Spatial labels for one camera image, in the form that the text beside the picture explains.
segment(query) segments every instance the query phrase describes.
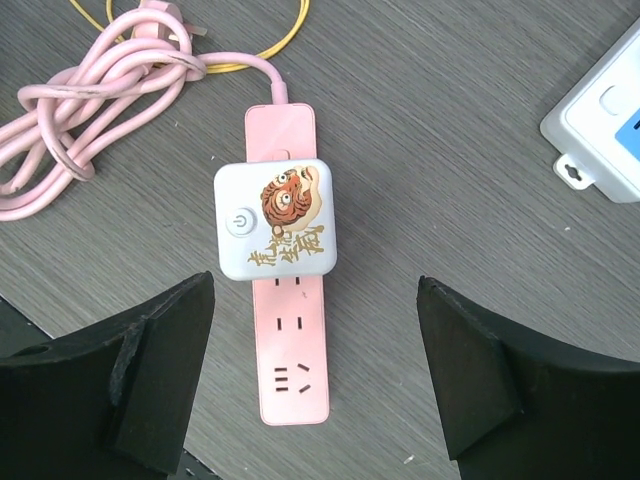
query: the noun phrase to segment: cartoon tiger sticker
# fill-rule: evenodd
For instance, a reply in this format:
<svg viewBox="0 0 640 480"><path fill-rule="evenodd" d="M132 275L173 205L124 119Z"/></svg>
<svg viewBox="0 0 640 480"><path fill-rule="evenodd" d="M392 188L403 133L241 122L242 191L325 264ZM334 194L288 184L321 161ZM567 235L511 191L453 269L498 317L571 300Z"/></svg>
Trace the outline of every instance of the cartoon tiger sticker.
<svg viewBox="0 0 640 480"><path fill-rule="evenodd" d="M273 236L301 232L318 216L322 207L318 169L298 166L276 176L262 191L262 212Z"/></svg>

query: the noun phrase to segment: white square device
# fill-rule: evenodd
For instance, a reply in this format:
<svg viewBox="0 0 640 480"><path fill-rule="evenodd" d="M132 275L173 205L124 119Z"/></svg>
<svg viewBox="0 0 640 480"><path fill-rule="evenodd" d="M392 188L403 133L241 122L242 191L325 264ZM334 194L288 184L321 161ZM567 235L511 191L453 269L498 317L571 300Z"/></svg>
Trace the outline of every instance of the white square device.
<svg viewBox="0 0 640 480"><path fill-rule="evenodd" d="M218 170L213 183L224 275L247 281L333 269L333 186L322 160L233 163Z"/></svg>
<svg viewBox="0 0 640 480"><path fill-rule="evenodd" d="M640 200L640 20L551 110L542 134L562 154L555 172L612 201Z"/></svg>

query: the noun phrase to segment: yellow cable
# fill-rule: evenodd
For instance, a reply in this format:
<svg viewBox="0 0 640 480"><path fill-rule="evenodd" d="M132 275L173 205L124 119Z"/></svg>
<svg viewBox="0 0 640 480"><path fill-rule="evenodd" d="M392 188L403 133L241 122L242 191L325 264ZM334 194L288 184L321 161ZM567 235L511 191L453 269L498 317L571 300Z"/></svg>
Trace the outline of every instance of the yellow cable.
<svg viewBox="0 0 640 480"><path fill-rule="evenodd" d="M82 5L78 3L77 0L69 0L71 5L82 15L91 25L100 30L104 31L104 27L100 25L84 8ZM289 33L287 33L282 40L273 45L271 48L266 49L264 52L258 53L258 57L269 59L274 55L278 54L284 47L286 47L289 42L296 36L302 24L307 18L307 14L309 13L309 8L311 6L311 0L300 0L300 11L298 12L298 18L294 23ZM114 20L113 17L113 0L105 0L105 9L107 11L107 19L109 23L112 23ZM122 36L118 37L118 42L123 42L124 38ZM244 70L245 68L249 68L247 65L241 65L237 63L226 63L222 65L210 65L207 68L208 73L230 73L237 72L238 70Z"/></svg>

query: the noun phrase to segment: black object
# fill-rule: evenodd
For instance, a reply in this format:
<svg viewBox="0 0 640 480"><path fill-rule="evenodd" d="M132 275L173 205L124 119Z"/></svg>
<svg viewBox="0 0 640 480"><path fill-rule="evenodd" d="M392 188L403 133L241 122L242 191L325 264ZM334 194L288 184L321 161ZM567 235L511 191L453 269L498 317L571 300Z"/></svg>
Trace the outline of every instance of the black object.
<svg viewBox="0 0 640 480"><path fill-rule="evenodd" d="M203 273L40 343L0 301L0 478L217 479L182 448L213 309Z"/></svg>
<svg viewBox="0 0 640 480"><path fill-rule="evenodd" d="M640 478L640 364L552 339L433 278L418 315L463 480Z"/></svg>

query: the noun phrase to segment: coiled pink cord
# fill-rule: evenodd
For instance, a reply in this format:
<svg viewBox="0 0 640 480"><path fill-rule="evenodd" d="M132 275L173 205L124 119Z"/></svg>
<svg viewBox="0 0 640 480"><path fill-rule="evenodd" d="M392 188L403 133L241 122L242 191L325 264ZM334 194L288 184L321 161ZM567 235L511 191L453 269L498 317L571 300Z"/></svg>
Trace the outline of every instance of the coiled pink cord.
<svg viewBox="0 0 640 480"><path fill-rule="evenodd" d="M178 39L176 49L158 38L114 42L126 30L157 22ZM73 179L88 181L91 160L104 148L150 122L178 97L185 82L204 78L207 65L239 63L263 71L271 79L273 103L288 102L287 87L268 61L244 53L193 55L183 24L169 13L138 8L118 17L98 37L79 66L55 75L46 85L20 89L18 99L28 113L0 128L0 168L28 152L15 176L0 184L0 222L31 216L53 202ZM154 64L165 64L154 68ZM133 118L102 133L118 115L145 93L166 89L158 101ZM67 133L89 120L106 100L115 99L74 139ZM49 151L51 172L31 190L14 196L31 180Z"/></svg>

